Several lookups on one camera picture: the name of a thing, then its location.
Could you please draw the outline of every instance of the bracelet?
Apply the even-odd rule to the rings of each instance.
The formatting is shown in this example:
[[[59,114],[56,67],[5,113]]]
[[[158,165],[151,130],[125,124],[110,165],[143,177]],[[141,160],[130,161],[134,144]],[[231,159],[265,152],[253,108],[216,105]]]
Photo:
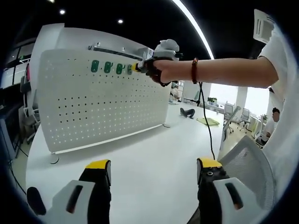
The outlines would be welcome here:
[[[192,77],[193,84],[197,84],[197,80],[196,80],[197,62],[198,62],[198,58],[194,58],[192,61],[191,77]]]

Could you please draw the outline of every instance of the green clip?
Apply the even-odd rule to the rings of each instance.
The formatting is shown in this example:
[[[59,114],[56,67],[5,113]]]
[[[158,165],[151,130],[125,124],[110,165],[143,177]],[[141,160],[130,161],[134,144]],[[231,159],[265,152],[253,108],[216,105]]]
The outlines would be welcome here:
[[[92,72],[97,72],[98,71],[98,67],[99,67],[99,61],[98,60],[93,60],[91,71]]]
[[[128,72],[128,75],[132,74],[132,65],[131,64],[128,64],[127,72]]]
[[[105,67],[104,67],[104,72],[109,73],[111,71],[111,67],[113,66],[113,63],[111,62],[106,62]]]
[[[126,65],[123,65],[123,66],[122,66],[122,64],[117,64],[117,66],[116,66],[116,74],[117,74],[117,75],[120,75],[121,72],[122,72],[122,70],[123,70],[125,67],[126,67]]]

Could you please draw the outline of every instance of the led light strip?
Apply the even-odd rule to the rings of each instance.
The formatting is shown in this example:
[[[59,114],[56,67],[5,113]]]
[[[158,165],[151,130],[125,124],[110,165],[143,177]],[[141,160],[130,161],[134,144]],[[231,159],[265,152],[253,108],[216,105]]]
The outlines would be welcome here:
[[[197,24],[197,22],[195,21],[194,17],[191,15],[191,13],[189,12],[189,10],[186,8],[186,6],[180,1],[180,0],[172,0],[174,4],[177,5],[177,7],[179,7],[179,9],[185,14],[185,16],[188,18],[188,20],[190,21],[190,23],[193,25],[193,27],[195,28],[196,32],[198,33],[198,35],[200,36],[202,42],[204,43],[206,50],[210,56],[211,59],[214,59],[213,53],[211,51],[211,48],[209,46],[209,44],[206,41],[206,38],[203,34],[203,32],[201,31],[199,25]]]

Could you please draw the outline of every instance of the floor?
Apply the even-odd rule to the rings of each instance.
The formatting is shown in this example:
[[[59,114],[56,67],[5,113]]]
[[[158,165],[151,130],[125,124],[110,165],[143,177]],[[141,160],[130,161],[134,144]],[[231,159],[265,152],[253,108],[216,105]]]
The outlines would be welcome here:
[[[27,144],[26,141],[21,145],[21,149],[26,155],[28,155],[30,147],[32,142],[30,144]],[[14,172],[14,176],[18,180],[20,186],[23,189],[26,189],[26,165],[27,165],[27,156],[19,150],[19,153],[17,155],[17,158],[13,160],[12,162],[12,169]]]
[[[243,137],[245,131],[239,131],[237,129],[238,125],[232,123],[230,125],[233,129],[233,133],[228,133],[228,138],[224,141],[223,150],[220,151],[218,159],[221,159],[225,156]],[[28,145],[26,141],[21,145],[21,149],[26,153],[29,154],[31,147],[31,143]],[[21,150],[19,150],[17,158],[12,163],[12,168],[14,171],[14,175],[18,180],[19,184],[23,189],[26,189],[26,165],[27,165],[27,156]]]

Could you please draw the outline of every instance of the potted plant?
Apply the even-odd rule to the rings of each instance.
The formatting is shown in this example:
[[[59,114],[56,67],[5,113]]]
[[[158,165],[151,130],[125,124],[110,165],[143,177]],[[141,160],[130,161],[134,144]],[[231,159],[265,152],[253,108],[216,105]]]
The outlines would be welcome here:
[[[210,105],[214,105],[214,104],[216,104],[216,102],[217,102],[217,98],[215,98],[215,97],[208,97],[208,98],[207,98],[207,101],[208,101],[208,103],[209,103]]]
[[[264,120],[265,122],[267,122],[267,120],[268,120],[268,116],[267,116],[267,114],[264,114],[264,115],[263,115],[263,120]]]

